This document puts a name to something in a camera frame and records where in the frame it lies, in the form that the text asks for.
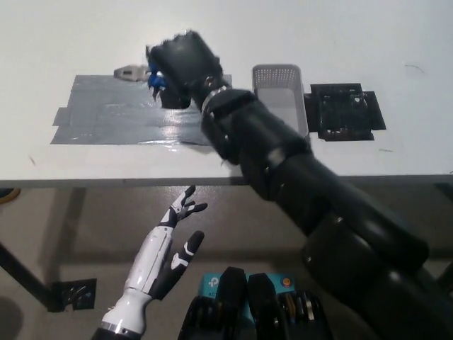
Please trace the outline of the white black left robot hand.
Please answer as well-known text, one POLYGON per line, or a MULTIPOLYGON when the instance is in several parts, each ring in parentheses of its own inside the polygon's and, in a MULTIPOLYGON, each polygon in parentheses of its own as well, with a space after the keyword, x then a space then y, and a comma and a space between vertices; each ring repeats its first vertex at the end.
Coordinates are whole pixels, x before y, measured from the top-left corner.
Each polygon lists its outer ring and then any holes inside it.
POLYGON ((172 234, 178 222, 207 208, 190 199, 186 188, 168 207, 161 221, 144 239, 128 274, 122 296, 103 316, 93 339, 141 339, 146 331, 146 308, 162 300, 185 273, 205 234, 196 231, 170 259, 172 234))

